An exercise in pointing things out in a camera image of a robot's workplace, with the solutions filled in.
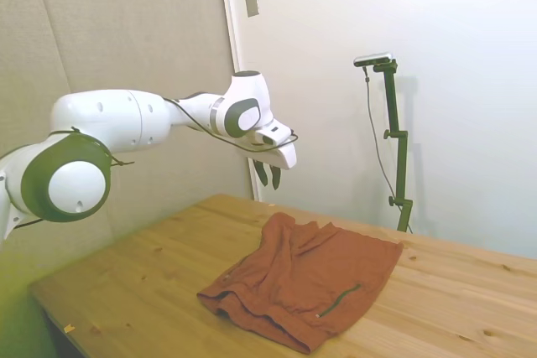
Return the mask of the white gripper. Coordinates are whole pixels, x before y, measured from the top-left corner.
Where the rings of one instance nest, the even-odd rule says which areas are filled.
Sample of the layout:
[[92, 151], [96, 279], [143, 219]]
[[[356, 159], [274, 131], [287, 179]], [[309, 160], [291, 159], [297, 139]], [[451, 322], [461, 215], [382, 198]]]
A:
[[272, 186], [277, 190], [281, 183], [282, 169], [292, 169], [297, 164], [297, 154], [294, 142], [298, 139], [295, 133], [286, 138], [279, 145], [256, 144], [248, 145], [244, 153], [248, 158], [253, 159], [253, 166], [260, 183], [267, 186], [269, 179], [263, 163], [270, 166], [272, 174]]

